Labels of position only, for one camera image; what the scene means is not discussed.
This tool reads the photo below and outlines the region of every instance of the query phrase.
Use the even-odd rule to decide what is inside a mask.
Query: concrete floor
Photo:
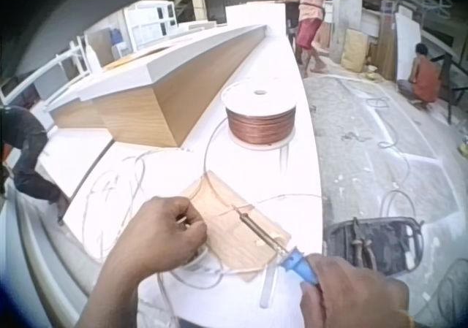
[[[364,78],[328,58],[324,61],[328,75]],[[423,260],[399,279],[411,292],[410,314],[420,323],[443,327],[460,314],[460,293],[468,292],[468,262],[457,262],[446,276],[454,278],[457,286],[443,281],[437,291],[452,263],[468,258],[468,161],[456,150],[467,117],[456,111],[455,123],[449,126],[444,103],[420,111],[397,93],[394,83],[378,82],[372,85],[316,74],[303,81],[317,141],[322,192],[327,198],[324,226],[354,216],[380,217],[385,193],[395,188],[407,193],[415,214],[403,197],[396,197],[389,209],[385,205],[382,210],[383,216],[409,216],[425,222]],[[385,148],[390,143],[396,143],[395,147]]]

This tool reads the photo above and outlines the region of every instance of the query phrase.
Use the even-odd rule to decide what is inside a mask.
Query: spool
[[[295,96],[280,80],[233,83],[221,95],[235,142],[255,150],[278,148],[294,135]]]

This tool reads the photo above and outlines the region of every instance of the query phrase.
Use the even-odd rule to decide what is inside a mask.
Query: pillar
[[[346,30],[361,30],[363,0],[333,0],[333,33],[330,42],[330,58],[341,62]]]
[[[195,20],[207,20],[205,0],[192,0]]]

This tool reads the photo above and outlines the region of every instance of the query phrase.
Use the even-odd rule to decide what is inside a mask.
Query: blue soldering iron handle
[[[286,271],[293,270],[298,275],[300,275],[302,279],[313,286],[318,283],[317,275],[310,267],[307,259],[297,248],[294,248],[291,252],[288,253],[288,255],[281,263],[281,266],[283,266]]]

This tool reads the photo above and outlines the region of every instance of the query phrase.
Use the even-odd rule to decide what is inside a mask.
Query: right hand
[[[355,268],[337,257],[308,255],[319,284],[302,283],[306,328],[399,328],[410,319],[399,310],[389,285],[377,272]]]

